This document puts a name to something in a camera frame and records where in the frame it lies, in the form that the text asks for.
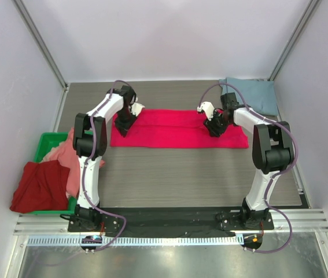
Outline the hot pink t shirt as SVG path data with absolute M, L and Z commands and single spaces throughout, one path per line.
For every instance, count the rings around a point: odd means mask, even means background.
M 211 137 L 203 125 L 204 114 L 192 110 L 143 109 L 127 135 L 112 125 L 110 146 L 144 148 L 247 149 L 248 138 L 241 127 L 230 126 L 220 137 Z

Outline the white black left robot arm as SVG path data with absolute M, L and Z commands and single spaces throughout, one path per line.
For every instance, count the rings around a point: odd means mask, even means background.
M 117 89 L 115 86 L 119 82 L 123 85 Z M 115 116 L 115 127 L 125 137 L 143 109 L 132 86 L 125 81 L 115 81 L 95 108 L 75 117 L 73 149 L 79 162 L 80 187 L 73 220 L 90 232 L 96 231 L 102 221 L 98 179 L 108 145 L 106 125 Z

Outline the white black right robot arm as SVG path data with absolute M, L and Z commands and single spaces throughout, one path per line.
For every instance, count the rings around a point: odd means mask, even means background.
M 224 94 L 220 99 L 221 109 L 203 101 L 197 112 L 205 114 L 204 126 L 212 137 L 220 137 L 230 126 L 240 126 L 252 134 L 255 176 L 240 212 L 232 215 L 229 221 L 243 229 L 257 229 L 267 220 L 271 193 L 281 172 L 287 170 L 295 159 L 290 127 L 287 122 L 270 120 L 240 104 L 235 93 Z

